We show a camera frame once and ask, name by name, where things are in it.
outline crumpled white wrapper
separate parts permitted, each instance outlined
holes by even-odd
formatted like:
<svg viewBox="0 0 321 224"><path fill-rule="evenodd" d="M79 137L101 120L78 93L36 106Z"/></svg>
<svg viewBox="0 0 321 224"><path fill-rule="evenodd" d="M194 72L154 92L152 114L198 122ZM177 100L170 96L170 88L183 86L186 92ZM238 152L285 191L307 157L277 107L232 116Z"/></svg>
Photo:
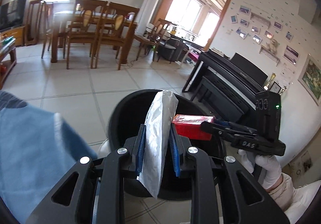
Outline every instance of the crumpled white wrapper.
<svg viewBox="0 0 321 224"><path fill-rule="evenodd" d="M171 123L178 102L173 92L158 92L146 116L145 153L137 180L154 198L157 198L161 186Z"/></svg>

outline wooden dining table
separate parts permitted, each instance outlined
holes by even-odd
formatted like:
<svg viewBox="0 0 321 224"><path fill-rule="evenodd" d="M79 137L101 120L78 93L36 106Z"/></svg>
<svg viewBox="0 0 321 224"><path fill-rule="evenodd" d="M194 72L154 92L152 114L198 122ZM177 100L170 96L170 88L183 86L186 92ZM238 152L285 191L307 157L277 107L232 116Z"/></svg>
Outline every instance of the wooden dining table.
<svg viewBox="0 0 321 224"><path fill-rule="evenodd" d="M95 14L95 22L98 22L99 17L101 16L100 13ZM104 15L103 18L107 18L112 20L111 15ZM58 48L63 47L63 38L59 38L60 32L65 32L66 30L66 24L68 21L72 21L73 19L73 11L66 10L66 11L60 11L54 14L53 17L53 30L52 30L52 44L51 44L51 63L57 63L57 51ZM125 24L125 26L129 27L131 21L128 20ZM126 39L124 46L121 48L120 51L120 58L119 58L119 64L118 64L118 70L120 70L121 64L127 64L127 57L128 53L130 51L130 48L133 43L135 30L137 28L138 23L133 22L133 25L129 28L126 34Z"/></svg>

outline black trash can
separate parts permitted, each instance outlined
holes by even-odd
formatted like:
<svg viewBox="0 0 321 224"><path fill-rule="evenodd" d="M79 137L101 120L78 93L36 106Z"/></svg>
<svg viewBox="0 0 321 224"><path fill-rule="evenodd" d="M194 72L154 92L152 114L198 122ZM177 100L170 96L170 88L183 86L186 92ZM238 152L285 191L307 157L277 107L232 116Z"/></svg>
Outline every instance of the black trash can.
<svg viewBox="0 0 321 224"><path fill-rule="evenodd" d="M145 89L129 94L122 99L113 111L108 126L108 136L112 150L117 150L125 144L126 139L136 136L155 95L161 90ZM206 115L195 103L175 95L178 99L176 114ZM193 146L204 150L208 155L223 158L226 156L224 142L220 138L210 141L191 140ZM124 189L137 197L151 197L146 188L137 180L125 179ZM188 200L192 198L191 180L179 179L174 174L170 146L168 146L162 183L158 197L166 200Z"/></svg>

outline silver screw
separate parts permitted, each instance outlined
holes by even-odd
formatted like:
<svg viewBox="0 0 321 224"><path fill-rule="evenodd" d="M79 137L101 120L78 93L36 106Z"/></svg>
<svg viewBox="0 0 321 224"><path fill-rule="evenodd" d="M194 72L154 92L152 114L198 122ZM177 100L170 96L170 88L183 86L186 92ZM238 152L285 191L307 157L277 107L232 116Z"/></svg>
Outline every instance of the silver screw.
<svg viewBox="0 0 321 224"><path fill-rule="evenodd" d="M127 149L126 148L119 148L117 150L118 154L125 154L127 152Z"/></svg>
<svg viewBox="0 0 321 224"><path fill-rule="evenodd" d="M81 164L86 164L90 161L89 157L85 156L80 159Z"/></svg>
<svg viewBox="0 0 321 224"><path fill-rule="evenodd" d="M190 147L190 148L188 148L188 152L189 153L197 153L198 152L198 149L196 148L196 147Z"/></svg>
<svg viewBox="0 0 321 224"><path fill-rule="evenodd" d="M229 163L234 163L235 162L235 158L233 156L226 156L225 160Z"/></svg>

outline stuffed animal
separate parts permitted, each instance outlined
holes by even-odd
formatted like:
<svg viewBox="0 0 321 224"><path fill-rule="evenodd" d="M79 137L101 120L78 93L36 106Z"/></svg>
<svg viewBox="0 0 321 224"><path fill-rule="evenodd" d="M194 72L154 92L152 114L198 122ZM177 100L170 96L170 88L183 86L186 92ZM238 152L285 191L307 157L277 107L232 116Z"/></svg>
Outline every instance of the stuffed animal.
<svg viewBox="0 0 321 224"><path fill-rule="evenodd" d="M278 47L279 43L275 39L271 39L270 43L266 44L266 48L271 51L274 55L276 55L276 48Z"/></svg>

